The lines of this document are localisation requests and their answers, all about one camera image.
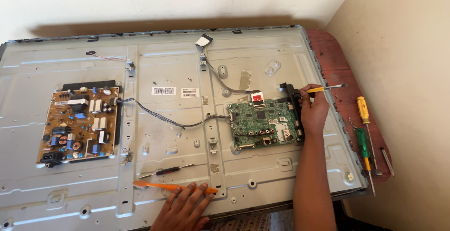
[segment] main board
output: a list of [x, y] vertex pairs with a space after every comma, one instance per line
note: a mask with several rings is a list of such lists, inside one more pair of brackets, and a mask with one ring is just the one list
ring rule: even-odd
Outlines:
[[236, 151], [301, 141], [293, 105], [283, 101], [265, 100], [265, 105], [257, 108], [253, 103], [228, 105]]
[[54, 92], [36, 164], [108, 158], [114, 154], [118, 87]]

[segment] hand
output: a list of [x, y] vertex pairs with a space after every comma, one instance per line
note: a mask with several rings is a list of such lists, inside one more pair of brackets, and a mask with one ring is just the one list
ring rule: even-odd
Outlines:
[[301, 107], [301, 124], [305, 130], [305, 137], [307, 135], [323, 137], [323, 127], [327, 119], [328, 109], [330, 105], [325, 98], [323, 91], [315, 93], [307, 93], [309, 89], [322, 87], [317, 84], [308, 84], [299, 89], [301, 100], [298, 102], [302, 104]]
[[207, 194], [194, 211], [192, 211], [194, 205], [203, 195], [206, 188], [208, 188], [208, 184], [203, 183], [183, 206], [189, 193], [191, 193], [195, 186], [195, 183], [188, 185], [172, 206], [173, 201], [181, 191], [181, 187], [176, 188], [169, 197], [167, 197], [166, 203], [162, 206], [161, 212], [158, 217], [156, 217], [150, 231], [200, 231], [206, 222], [209, 221], [208, 217], [200, 216], [209, 203], [211, 203], [214, 194]]

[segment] brown circuit board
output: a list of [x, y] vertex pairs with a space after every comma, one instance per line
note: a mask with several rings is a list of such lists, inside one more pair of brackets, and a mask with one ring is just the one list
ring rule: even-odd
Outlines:
[[53, 93], [37, 164], [52, 168], [67, 161], [114, 154], [119, 88], [105, 90], [81, 88]]

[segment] barcode label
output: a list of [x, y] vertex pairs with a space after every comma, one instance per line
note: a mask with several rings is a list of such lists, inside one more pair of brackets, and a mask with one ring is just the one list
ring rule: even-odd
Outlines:
[[269, 119], [269, 125], [278, 124], [278, 119]]
[[152, 95], [175, 95], [176, 87], [152, 87]]
[[64, 105], [67, 104], [68, 101], [60, 101], [60, 102], [55, 102], [55, 105]]
[[181, 98], [199, 97], [199, 88], [182, 88]]

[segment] fabric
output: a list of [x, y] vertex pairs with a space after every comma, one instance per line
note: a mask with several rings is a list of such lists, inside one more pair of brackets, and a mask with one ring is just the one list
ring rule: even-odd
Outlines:
[[219, 223], [211, 231], [270, 231], [270, 214]]

